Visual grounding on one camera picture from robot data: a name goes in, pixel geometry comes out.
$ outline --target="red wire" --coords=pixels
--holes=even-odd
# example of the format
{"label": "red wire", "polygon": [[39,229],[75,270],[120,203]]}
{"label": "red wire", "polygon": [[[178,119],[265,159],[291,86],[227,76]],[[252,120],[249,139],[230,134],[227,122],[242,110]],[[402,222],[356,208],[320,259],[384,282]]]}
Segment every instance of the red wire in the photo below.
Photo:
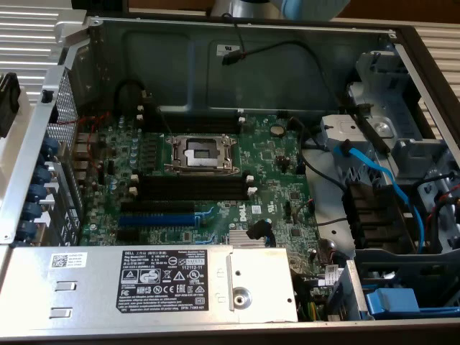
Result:
{"label": "red wire", "polygon": [[[439,201],[442,201],[444,200],[445,198],[447,198],[449,196],[449,194],[453,193],[454,191],[460,189],[460,184],[456,185],[455,187],[453,187],[449,192],[441,195],[441,197],[439,198]],[[431,213],[430,215],[427,217],[426,219],[426,223],[425,223],[425,234],[428,233],[428,230],[430,228],[430,220],[433,218],[433,212],[434,212],[434,207],[431,209]]]}
{"label": "red wire", "polygon": [[84,122],[86,122],[88,120],[94,120],[94,119],[96,119],[96,117],[89,116],[89,117],[83,117],[83,118],[81,118],[79,120],[56,122],[56,124],[59,124],[61,126],[65,125],[65,124],[74,124],[74,123],[77,123],[77,122],[78,122],[78,124],[82,124],[82,123],[84,123]]}
{"label": "red wire", "polygon": [[104,119],[104,117],[106,116],[109,116],[109,112],[107,111],[104,115],[102,115],[101,117],[99,118],[96,118],[96,122],[93,123],[93,126],[91,126],[91,131],[89,132],[89,135],[88,135],[88,140],[86,141],[86,152],[88,153],[88,156],[90,158],[90,161],[91,161],[91,165],[96,169],[96,170],[99,170],[98,166],[96,165],[96,163],[94,162],[94,159],[93,159],[93,155],[91,154],[91,148],[90,148],[90,139],[91,139],[91,135],[94,133],[94,130],[96,129],[96,127],[101,123],[101,121]]}

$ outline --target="cpu socket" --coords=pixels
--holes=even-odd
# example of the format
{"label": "cpu socket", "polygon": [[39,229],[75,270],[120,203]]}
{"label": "cpu socket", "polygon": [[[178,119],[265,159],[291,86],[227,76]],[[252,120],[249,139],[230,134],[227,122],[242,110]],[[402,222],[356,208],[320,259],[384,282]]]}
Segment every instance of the cpu socket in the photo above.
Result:
{"label": "cpu socket", "polygon": [[239,168],[233,166],[231,147],[236,140],[222,134],[220,137],[179,136],[167,138],[172,146],[169,172],[188,175],[233,175]]}

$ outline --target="power supply label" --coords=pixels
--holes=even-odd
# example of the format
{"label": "power supply label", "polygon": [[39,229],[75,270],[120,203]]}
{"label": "power supply label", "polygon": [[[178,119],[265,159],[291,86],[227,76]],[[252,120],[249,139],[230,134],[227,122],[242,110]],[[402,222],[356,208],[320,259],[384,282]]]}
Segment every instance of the power supply label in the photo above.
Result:
{"label": "power supply label", "polygon": [[116,307],[122,313],[208,311],[206,250],[123,251]]}

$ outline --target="white label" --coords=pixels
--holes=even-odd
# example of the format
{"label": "white label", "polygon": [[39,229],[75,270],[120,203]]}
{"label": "white label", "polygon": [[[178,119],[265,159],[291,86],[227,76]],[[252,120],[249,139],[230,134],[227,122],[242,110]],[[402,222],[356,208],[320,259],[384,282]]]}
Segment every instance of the white label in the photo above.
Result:
{"label": "white label", "polygon": [[337,280],[339,280],[340,274],[339,274],[339,266],[337,264],[331,264],[329,266],[326,266],[326,274],[325,274],[326,285],[328,286],[334,285],[334,283]]}
{"label": "white label", "polygon": [[217,45],[217,55],[225,56],[230,52],[234,52],[239,49],[239,45]]}
{"label": "white label", "polygon": [[88,253],[59,253],[51,255],[50,268],[83,268]]}
{"label": "white label", "polygon": [[262,208],[259,205],[253,205],[252,214],[262,214]]}
{"label": "white label", "polygon": [[239,207],[239,221],[247,221],[245,205],[240,205]]}
{"label": "white label", "polygon": [[187,266],[194,266],[194,265],[204,265],[204,259],[185,259],[185,264]]}
{"label": "white label", "polygon": [[267,207],[271,214],[275,214],[275,205],[273,204],[273,201],[270,201],[270,204]]}

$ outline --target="barcode sticker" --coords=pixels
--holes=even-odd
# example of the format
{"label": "barcode sticker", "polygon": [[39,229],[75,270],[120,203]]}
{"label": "barcode sticker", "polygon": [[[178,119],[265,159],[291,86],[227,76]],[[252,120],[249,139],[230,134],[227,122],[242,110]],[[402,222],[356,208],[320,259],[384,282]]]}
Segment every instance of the barcode sticker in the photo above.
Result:
{"label": "barcode sticker", "polygon": [[51,255],[50,268],[83,268],[88,253],[58,253]]}
{"label": "barcode sticker", "polygon": [[238,45],[217,45],[217,55],[216,56],[225,56],[230,52],[239,50]]}
{"label": "barcode sticker", "polygon": [[331,264],[326,266],[326,274],[324,275],[327,286],[332,286],[340,278],[339,266],[337,264]]}
{"label": "barcode sticker", "polygon": [[252,214],[262,214],[262,208],[259,205],[252,206]]}

